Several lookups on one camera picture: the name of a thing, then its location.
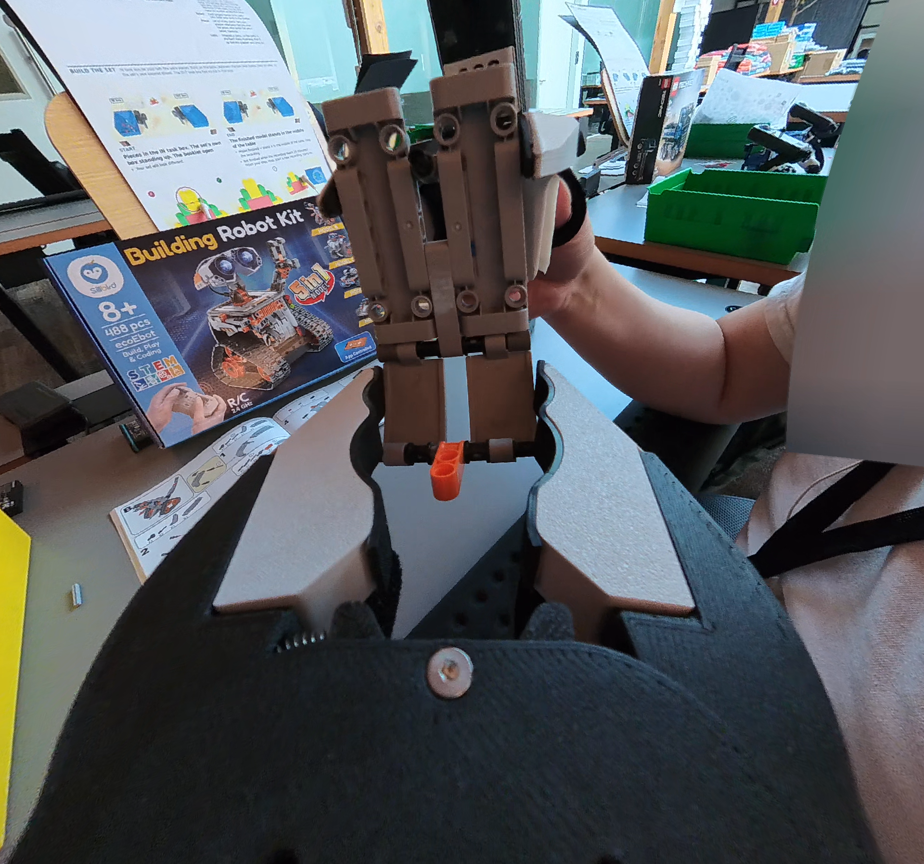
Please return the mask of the wooden sheet stand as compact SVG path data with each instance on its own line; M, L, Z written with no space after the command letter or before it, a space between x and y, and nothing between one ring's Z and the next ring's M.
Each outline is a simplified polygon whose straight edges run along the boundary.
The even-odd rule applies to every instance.
M120 240L154 234L155 223L67 93L44 111L49 140Z

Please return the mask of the grey wooden-edged desk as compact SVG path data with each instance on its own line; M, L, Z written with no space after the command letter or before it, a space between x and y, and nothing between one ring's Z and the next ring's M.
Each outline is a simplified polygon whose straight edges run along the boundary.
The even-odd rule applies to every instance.
M672 243L647 241L645 185L619 185L588 203L596 246L611 261L689 280L718 278L751 281L765 291L804 272L810 254L797 253L785 264L719 254Z

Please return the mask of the blue robot kit box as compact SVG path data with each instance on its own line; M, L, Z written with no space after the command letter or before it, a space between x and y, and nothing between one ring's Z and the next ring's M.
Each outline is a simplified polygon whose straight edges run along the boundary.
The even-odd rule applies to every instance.
M375 360L345 226L314 197L45 263L160 447Z

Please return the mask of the white instruction booklet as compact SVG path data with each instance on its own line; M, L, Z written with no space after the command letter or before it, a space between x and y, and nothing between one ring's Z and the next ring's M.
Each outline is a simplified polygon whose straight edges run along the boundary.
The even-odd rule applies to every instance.
M110 513L142 581L258 460L276 450L356 375L309 393L271 418L255 418L223 434L181 471Z

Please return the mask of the grey building brick assembly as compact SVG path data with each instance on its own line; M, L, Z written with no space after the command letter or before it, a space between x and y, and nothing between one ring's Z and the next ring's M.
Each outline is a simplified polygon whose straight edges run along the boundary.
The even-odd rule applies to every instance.
M557 177L525 177L512 48L432 83L433 141L410 142L393 87L323 105L335 170L321 208L346 224L383 365L383 462L435 463L447 440L445 360L466 362L461 456L529 456L537 431L527 283L548 264Z

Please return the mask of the black gadget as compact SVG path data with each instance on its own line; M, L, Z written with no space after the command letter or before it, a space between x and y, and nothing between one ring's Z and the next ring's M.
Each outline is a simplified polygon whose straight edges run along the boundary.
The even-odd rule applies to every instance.
M743 170L818 175L825 167L823 148L835 145L842 123L797 102L783 130L766 124L747 134Z

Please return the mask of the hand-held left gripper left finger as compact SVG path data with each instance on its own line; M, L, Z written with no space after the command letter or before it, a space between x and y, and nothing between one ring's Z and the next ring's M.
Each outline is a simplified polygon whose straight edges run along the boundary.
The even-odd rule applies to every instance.
M384 634L395 625L401 570L382 491L383 369L355 379L275 452L215 597L221 612L290 608L307 631L367 602Z

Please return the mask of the white dotted paper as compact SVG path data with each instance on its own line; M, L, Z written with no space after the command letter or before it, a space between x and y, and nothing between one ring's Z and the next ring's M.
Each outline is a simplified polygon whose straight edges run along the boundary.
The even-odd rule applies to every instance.
M801 97L800 85L719 70L699 105L693 124L766 124L782 129Z

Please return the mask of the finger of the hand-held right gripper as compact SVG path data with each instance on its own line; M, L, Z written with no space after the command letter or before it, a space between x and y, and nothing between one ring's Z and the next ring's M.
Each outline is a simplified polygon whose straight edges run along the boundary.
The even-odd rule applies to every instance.
M586 199L572 164L581 142L578 122L564 115L527 112L519 116L526 277L548 269L554 247L568 243L586 219ZM559 183L570 194L570 216L555 223Z

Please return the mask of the person's right hand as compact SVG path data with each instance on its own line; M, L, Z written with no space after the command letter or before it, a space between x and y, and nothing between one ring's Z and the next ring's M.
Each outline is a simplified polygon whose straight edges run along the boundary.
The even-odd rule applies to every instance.
M633 285L597 249L583 192L558 184L555 229L569 239L554 247L548 268L527 285L528 314L557 328L595 328L629 302Z

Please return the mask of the person's beige shirt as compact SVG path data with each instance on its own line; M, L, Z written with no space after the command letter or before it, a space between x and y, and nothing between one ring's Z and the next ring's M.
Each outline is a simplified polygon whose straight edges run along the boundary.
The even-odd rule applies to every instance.
M792 361L804 275L773 288L770 337ZM772 533L859 462L786 452L738 537L752 556ZM899 466L839 524L923 504L922 468ZM777 583L847 743L885 862L923 860L923 544L831 558Z

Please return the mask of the yellow plastic bin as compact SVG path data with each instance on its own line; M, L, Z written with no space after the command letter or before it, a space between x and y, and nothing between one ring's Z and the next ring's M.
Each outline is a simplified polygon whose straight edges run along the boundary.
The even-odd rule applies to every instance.
M30 539L1 513L1 814L6 828L19 666L29 579Z

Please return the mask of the person's right forearm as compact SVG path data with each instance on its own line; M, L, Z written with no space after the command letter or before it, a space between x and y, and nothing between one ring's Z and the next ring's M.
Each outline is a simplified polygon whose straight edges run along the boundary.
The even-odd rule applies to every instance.
M605 354L613 384L654 408L706 422L785 411L802 278L712 319L644 288L666 278L618 277L617 343Z

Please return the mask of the black device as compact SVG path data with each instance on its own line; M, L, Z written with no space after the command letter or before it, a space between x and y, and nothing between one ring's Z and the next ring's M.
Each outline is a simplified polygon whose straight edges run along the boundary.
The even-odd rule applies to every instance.
M27 457L59 449L88 427L70 400L40 382L2 394L1 415L17 427Z

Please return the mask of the white instruction sheet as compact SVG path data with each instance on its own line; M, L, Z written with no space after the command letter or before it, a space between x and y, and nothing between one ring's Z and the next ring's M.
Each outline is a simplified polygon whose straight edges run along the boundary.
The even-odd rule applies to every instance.
M583 35L597 50L616 91L639 90L648 63L616 12L608 6L567 4Z
M326 148L244 0L5 0L156 230L317 194Z

